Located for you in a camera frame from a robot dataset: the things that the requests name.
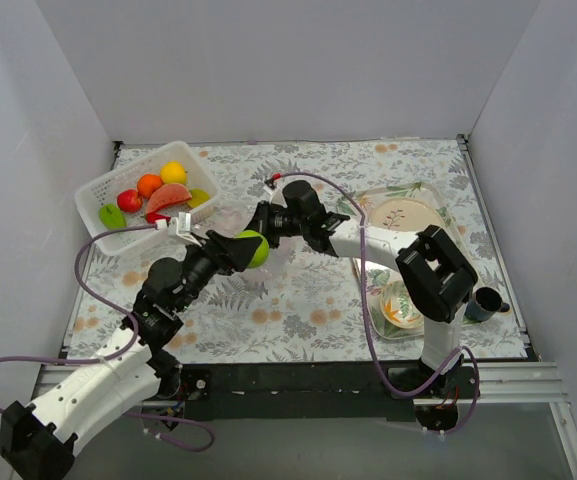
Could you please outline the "yellow lemon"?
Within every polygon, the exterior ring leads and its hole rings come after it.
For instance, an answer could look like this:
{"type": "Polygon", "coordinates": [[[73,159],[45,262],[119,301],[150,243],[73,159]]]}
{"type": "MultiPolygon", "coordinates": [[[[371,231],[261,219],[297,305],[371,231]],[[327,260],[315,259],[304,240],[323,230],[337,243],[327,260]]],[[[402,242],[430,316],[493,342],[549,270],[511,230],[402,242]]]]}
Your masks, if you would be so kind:
{"type": "Polygon", "coordinates": [[[184,166],[176,161],[168,162],[162,166],[159,176],[164,184],[186,184],[187,182],[187,172],[184,166]]]}

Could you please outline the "clear zip top bag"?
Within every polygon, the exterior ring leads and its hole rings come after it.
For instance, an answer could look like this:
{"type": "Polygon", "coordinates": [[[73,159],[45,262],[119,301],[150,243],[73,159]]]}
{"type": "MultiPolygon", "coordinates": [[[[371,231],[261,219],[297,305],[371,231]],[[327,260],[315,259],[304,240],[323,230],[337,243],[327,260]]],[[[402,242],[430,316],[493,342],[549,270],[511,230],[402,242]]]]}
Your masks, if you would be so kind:
{"type": "MultiPolygon", "coordinates": [[[[252,219],[255,203],[224,203],[209,218],[210,228],[218,233],[234,237],[245,230],[252,219]]],[[[254,269],[247,269],[240,276],[254,282],[270,282],[288,274],[288,269],[301,252],[303,241],[298,237],[283,238],[277,249],[270,249],[265,263],[254,269]]]]}

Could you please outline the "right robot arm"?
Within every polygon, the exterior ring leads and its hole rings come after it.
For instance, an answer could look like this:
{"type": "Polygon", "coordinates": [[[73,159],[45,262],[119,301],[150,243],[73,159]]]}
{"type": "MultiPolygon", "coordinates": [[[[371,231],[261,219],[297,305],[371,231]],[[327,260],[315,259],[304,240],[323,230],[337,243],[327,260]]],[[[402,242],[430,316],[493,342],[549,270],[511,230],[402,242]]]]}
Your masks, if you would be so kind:
{"type": "Polygon", "coordinates": [[[412,233],[369,226],[361,213],[351,217],[326,210],[305,180],[259,202],[247,228],[272,247],[299,236],[318,253],[358,260],[361,273],[367,262],[398,272],[423,317],[421,387],[437,398],[454,389],[463,316],[478,275],[443,228],[429,225],[412,233]]]}

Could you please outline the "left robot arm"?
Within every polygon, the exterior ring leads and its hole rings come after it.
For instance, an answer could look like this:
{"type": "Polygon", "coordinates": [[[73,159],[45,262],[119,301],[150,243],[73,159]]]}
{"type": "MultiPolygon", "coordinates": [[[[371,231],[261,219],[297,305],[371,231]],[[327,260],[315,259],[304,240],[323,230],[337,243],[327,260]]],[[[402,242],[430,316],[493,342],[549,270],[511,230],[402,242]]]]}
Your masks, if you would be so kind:
{"type": "Polygon", "coordinates": [[[183,259],[155,261],[133,309],[92,361],[28,405],[1,417],[0,455],[23,479],[62,479],[76,455],[101,430],[143,400],[168,400],[181,386],[181,367],[165,346],[180,318],[215,275],[250,267],[264,238],[215,231],[194,236],[183,259]]]}

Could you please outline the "red apple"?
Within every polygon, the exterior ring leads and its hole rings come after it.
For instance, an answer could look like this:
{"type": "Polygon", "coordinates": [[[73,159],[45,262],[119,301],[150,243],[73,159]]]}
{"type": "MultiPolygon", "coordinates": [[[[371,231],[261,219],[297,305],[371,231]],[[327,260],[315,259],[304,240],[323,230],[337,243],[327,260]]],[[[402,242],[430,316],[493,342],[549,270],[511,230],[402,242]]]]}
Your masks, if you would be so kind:
{"type": "Polygon", "coordinates": [[[141,210],[143,200],[136,189],[127,189],[117,195],[116,204],[122,212],[136,213],[141,210]]]}

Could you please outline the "orange fruit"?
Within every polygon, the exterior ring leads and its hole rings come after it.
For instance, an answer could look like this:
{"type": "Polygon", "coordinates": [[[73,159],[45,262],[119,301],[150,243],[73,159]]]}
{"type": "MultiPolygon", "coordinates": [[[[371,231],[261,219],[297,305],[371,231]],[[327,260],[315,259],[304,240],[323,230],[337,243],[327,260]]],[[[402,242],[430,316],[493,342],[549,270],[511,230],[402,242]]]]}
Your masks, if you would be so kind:
{"type": "Polygon", "coordinates": [[[164,182],[160,176],[145,174],[137,181],[137,192],[142,198],[149,199],[163,185],[164,182]]]}

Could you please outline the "green apple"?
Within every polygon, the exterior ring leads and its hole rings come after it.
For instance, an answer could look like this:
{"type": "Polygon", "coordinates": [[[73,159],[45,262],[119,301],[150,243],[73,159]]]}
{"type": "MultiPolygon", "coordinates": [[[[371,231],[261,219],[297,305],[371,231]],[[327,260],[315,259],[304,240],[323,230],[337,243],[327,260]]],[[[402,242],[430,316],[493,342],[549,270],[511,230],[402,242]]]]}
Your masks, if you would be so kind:
{"type": "Polygon", "coordinates": [[[270,246],[267,239],[259,232],[253,230],[244,230],[236,235],[237,239],[240,238],[258,238],[260,244],[257,247],[252,260],[248,264],[249,269],[256,269],[261,267],[268,259],[270,246]]]}

